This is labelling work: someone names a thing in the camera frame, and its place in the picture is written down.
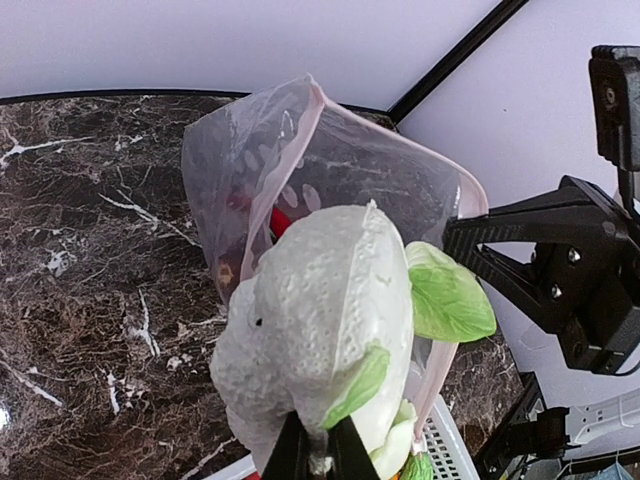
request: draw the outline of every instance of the white wire rack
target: white wire rack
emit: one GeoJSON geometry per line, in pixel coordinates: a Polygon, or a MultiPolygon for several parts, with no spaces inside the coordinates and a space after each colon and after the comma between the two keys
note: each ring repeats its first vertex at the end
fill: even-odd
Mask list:
{"type": "MultiPolygon", "coordinates": [[[[440,395],[424,428],[434,480],[480,480],[451,413],[440,395]]],[[[251,456],[229,465],[205,480],[244,480],[256,471],[251,456]]]]}

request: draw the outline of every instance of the black plastic clip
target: black plastic clip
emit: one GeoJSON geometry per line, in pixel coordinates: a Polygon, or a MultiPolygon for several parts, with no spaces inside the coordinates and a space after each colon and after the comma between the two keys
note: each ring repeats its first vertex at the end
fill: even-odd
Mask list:
{"type": "MultiPolygon", "coordinates": [[[[262,474],[262,480],[310,480],[309,439],[296,412],[282,427],[276,446],[262,474]]],[[[328,456],[332,466],[327,480],[380,480],[362,444],[351,417],[329,431],[328,456]]]]}
{"type": "Polygon", "coordinates": [[[640,47],[602,45],[591,56],[598,153],[618,168],[622,203],[638,221],[633,176],[640,172],[640,47]]]}
{"type": "Polygon", "coordinates": [[[555,407],[537,414],[532,422],[510,425],[507,452],[512,457],[534,453],[537,458],[562,458],[569,444],[566,417],[569,409],[555,407]]]}
{"type": "Polygon", "coordinates": [[[444,251],[558,335],[570,368],[613,374],[640,343],[640,230],[597,186],[564,177],[560,188],[451,219],[444,251]],[[487,246],[536,243],[523,264],[487,246]]]}

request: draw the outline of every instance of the dark marble countertop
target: dark marble countertop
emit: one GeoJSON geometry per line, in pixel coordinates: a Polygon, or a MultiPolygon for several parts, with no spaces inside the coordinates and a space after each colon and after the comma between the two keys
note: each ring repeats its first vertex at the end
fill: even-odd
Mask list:
{"type": "MultiPolygon", "coordinates": [[[[198,480],[245,455],[180,173],[184,127],[228,101],[0,107],[0,479],[198,480]]],[[[460,347],[443,396],[472,454],[520,391],[501,335],[460,347]]]]}

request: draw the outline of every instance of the plastic bag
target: plastic bag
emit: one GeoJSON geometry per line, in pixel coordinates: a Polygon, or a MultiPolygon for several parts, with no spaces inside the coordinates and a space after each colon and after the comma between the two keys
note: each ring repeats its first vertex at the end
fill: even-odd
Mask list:
{"type": "MultiPolygon", "coordinates": [[[[274,206],[295,221],[319,208],[373,199],[405,245],[436,246],[447,219],[488,211],[482,187],[463,168],[331,101],[311,76],[237,100],[188,126],[182,171],[207,264],[227,303],[272,246],[274,206]]],[[[416,393],[422,416],[455,347],[439,345],[439,359],[426,363],[422,377],[429,385],[416,393]]]]}

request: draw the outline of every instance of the black pole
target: black pole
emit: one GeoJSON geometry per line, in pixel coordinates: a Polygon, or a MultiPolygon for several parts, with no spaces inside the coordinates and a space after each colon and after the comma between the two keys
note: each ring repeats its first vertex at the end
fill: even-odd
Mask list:
{"type": "Polygon", "coordinates": [[[502,0],[467,35],[458,42],[422,79],[416,83],[391,109],[394,123],[402,121],[433,92],[476,49],[515,15],[529,0],[502,0]]]}

